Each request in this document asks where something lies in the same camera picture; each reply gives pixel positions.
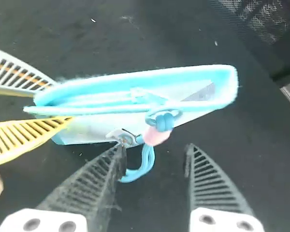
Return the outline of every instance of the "screw hole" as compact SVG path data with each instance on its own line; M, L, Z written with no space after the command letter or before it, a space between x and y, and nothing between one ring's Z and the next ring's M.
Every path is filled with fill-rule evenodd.
M39 227L41 221L37 218L27 221L24 225L24 231L33 231Z
M74 232L76 230L76 224L72 221L66 221L59 227L59 232Z
M253 231L253 227L252 225L250 225L248 222L246 221L241 221L237 223L237 227L244 230L244 231Z
M215 220L209 215L202 215L200 217L200 221L204 222L204 223L206 223L208 225L214 225L215 224Z

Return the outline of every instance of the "blue strap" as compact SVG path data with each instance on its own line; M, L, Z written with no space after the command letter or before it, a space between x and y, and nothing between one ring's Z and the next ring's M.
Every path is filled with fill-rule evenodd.
M158 115L156 117L155 127L159 132L171 131L174 128L174 116L171 113L165 113L163 115ZM144 143L142 136L136 138L139 144ZM152 146L147 144L143 145L142 150L142 163L139 169L137 170L126 170L126 175L123 176L120 180L122 183L132 182L141 176L148 173L154 166L155 163L155 151Z

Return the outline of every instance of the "dark floor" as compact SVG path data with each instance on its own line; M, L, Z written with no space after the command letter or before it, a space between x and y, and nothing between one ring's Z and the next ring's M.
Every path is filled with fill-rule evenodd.
M206 0L0 1L0 49L56 80L200 64L231 64L239 96L177 128L154 169L120 184L109 232L188 230L183 149L194 143L230 176L267 231L290 232L290 103ZM0 96L0 120L30 118L28 99ZM0 166L0 222L34 208L109 145L42 147ZM139 163L140 148L129 151Z

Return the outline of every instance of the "pink bead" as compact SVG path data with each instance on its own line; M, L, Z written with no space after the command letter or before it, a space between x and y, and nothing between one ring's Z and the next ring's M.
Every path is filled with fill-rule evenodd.
M171 132L171 130L166 132L159 132L156 130L156 128L149 127L143 134L144 143L149 146L159 145L170 137Z

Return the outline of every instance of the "black mesh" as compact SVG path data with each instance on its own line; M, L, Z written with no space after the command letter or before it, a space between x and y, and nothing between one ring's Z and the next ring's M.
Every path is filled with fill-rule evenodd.
M194 144L187 147L185 176L189 177L190 211L204 207L253 215L235 184Z
M290 0L210 0L274 80L290 73Z
M116 145L66 179L37 209L81 214L87 219L89 231L105 232L114 207L116 183L125 170L126 149Z

